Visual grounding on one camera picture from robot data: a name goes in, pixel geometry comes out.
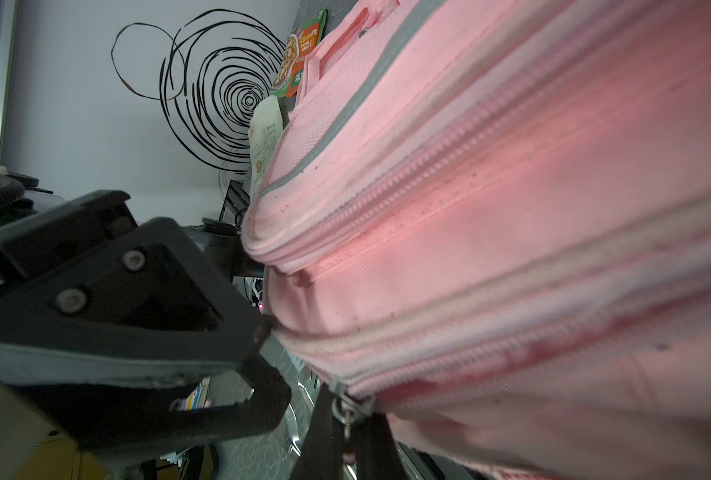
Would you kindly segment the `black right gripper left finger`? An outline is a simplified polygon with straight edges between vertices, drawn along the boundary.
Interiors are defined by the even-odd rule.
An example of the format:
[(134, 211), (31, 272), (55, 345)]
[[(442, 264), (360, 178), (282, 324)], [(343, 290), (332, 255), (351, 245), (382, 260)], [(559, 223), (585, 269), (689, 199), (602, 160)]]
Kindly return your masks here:
[(339, 397), (322, 386), (311, 425), (291, 480), (341, 480), (343, 468), (344, 426), (335, 418), (333, 405)]

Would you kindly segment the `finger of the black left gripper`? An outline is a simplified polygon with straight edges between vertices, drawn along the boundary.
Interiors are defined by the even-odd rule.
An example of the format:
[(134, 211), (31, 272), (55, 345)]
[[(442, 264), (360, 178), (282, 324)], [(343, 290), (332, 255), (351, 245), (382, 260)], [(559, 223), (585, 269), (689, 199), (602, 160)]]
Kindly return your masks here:
[(273, 431), (291, 400), (291, 388), (262, 356), (246, 360), (236, 373), (253, 389), (241, 403), (173, 411), (175, 389), (126, 389), (78, 435), (92, 453), (171, 453), (187, 447)]

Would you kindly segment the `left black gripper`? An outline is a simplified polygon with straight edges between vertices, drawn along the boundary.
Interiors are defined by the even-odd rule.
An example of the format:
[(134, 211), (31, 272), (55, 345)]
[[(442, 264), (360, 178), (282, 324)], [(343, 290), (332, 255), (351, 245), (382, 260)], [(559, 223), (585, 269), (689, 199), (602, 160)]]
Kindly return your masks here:
[(0, 381), (169, 387), (235, 370), (269, 320), (173, 220), (99, 190), (0, 227)]

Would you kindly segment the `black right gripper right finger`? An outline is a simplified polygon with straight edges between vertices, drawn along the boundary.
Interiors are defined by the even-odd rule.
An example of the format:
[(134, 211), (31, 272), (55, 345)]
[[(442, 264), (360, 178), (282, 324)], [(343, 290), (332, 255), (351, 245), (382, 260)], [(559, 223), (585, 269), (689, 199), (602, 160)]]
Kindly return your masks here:
[(355, 473), (359, 480), (407, 480), (391, 427), (383, 414), (355, 424), (352, 437)]

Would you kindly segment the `pink student backpack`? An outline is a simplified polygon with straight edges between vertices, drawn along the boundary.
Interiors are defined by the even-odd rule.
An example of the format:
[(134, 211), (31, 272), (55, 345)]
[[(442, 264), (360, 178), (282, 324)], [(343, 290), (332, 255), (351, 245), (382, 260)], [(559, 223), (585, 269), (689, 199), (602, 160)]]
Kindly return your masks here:
[(279, 342), (475, 470), (711, 479), (711, 1), (360, 1), (243, 223)]

